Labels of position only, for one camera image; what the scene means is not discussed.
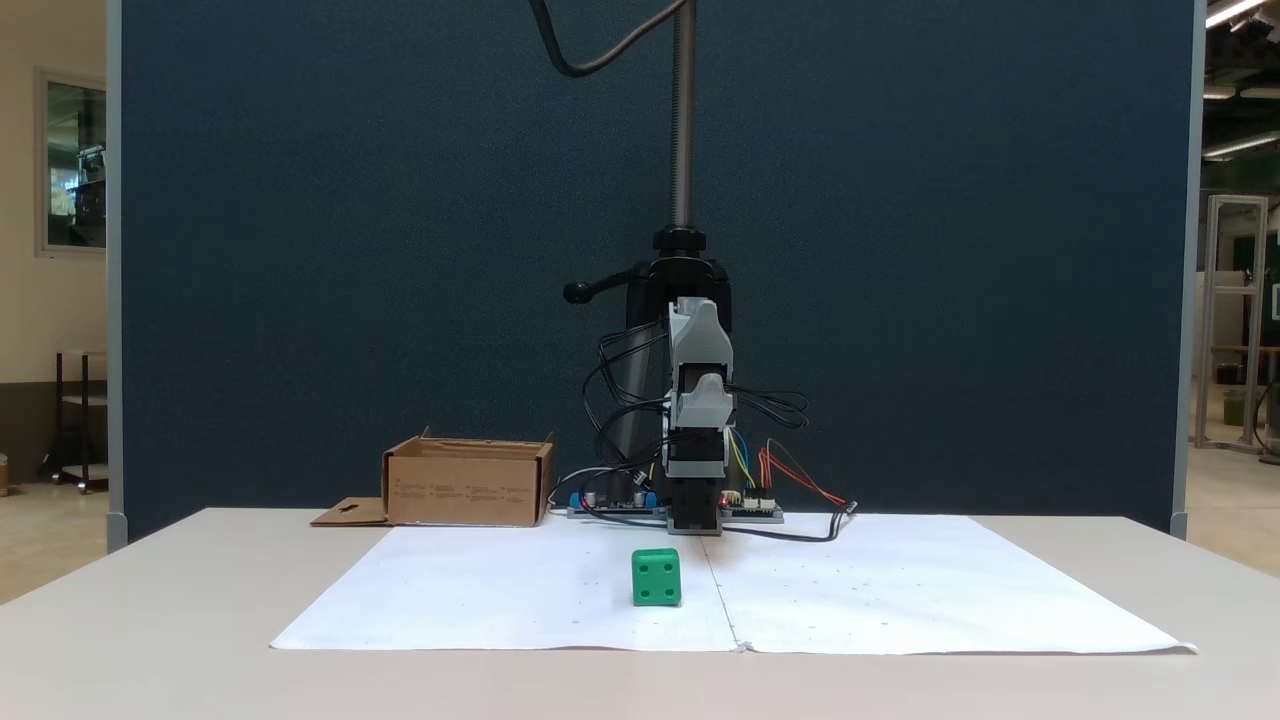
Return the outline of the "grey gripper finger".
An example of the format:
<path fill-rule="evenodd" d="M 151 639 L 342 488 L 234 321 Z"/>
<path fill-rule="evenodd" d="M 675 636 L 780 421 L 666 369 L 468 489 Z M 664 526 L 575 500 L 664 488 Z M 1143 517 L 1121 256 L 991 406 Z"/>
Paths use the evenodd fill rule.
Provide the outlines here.
<path fill-rule="evenodd" d="M 687 393 L 687 427 L 722 429 L 730 424 L 735 404 L 735 396 L 726 389 L 719 373 L 701 375 Z"/>

